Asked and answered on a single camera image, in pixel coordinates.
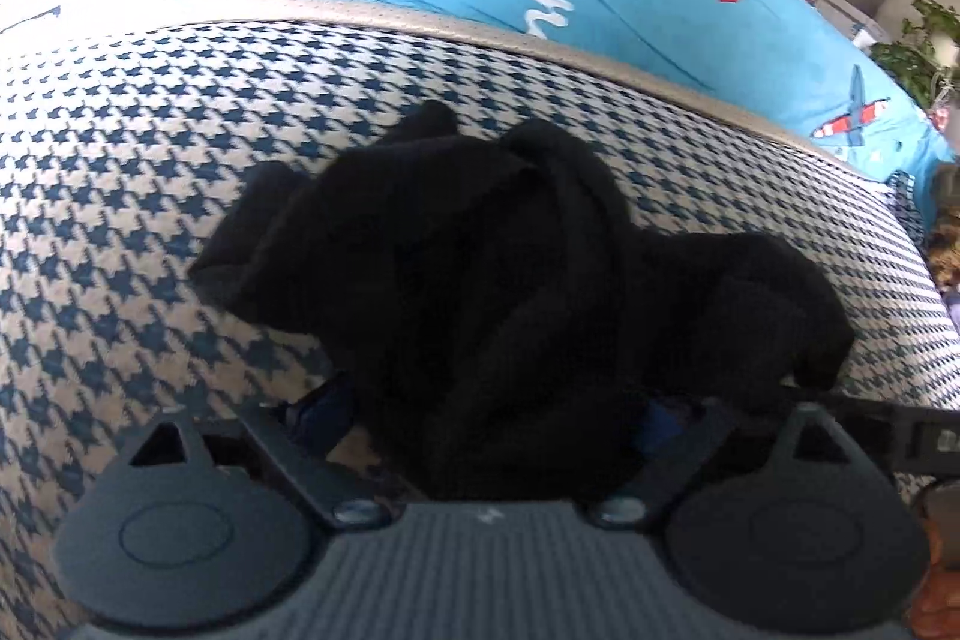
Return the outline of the black jacket garment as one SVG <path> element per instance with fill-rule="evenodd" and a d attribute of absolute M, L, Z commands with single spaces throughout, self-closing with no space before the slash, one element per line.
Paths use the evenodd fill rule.
<path fill-rule="evenodd" d="M 433 101 L 320 174 L 257 167 L 189 278 L 316 338 L 376 450 L 436 500 L 599 502 L 638 473 L 653 399 L 825 392 L 854 342 L 788 242 L 644 229 L 563 128 L 482 140 Z"/>

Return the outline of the green potted plant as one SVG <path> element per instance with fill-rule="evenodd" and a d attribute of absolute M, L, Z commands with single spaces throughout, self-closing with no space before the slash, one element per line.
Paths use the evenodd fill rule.
<path fill-rule="evenodd" d="M 911 6 L 916 19 L 903 19 L 900 37 L 874 44 L 869 57 L 921 109 L 957 103 L 958 11 L 935 0 Z"/>

